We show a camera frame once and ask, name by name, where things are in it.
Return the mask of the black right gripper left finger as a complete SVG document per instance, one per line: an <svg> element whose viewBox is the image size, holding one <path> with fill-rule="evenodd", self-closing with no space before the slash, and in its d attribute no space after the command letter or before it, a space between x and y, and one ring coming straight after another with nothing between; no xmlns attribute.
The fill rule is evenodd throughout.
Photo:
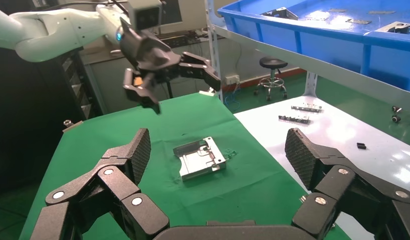
<svg viewBox="0 0 410 240"><path fill-rule="evenodd" d="M169 228L168 216L139 188L150 153L146 128L109 148L92 170L46 196L31 239L80 240L105 214L132 240L151 240Z"/></svg>

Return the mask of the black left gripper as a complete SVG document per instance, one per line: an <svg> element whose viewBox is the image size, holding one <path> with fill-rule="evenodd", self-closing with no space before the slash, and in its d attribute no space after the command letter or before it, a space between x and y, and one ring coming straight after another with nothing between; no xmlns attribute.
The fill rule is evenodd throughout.
<svg viewBox="0 0 410 240"><path fill-rule="evenodd" d="M215 91L221 89L221 79L204 57L184 52L181 56L148 30L135 31L123 18L120 50L134 67L126 68L123 88L129 100L161 114L160 103L153 91L156 82L178 77L202 79Z"/></svg>

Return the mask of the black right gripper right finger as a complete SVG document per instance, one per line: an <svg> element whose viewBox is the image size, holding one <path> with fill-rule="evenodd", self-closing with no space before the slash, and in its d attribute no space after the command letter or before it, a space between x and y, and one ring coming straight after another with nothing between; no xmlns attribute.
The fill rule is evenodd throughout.
<svg viewBox="0 0 410 240"><path fill-rule="evenodd" d="M339 214L352 216L377 240L410 240L410 191L355 166L336 148L287 132L286 158L310 192L292 225L322 240Z"/></svg>

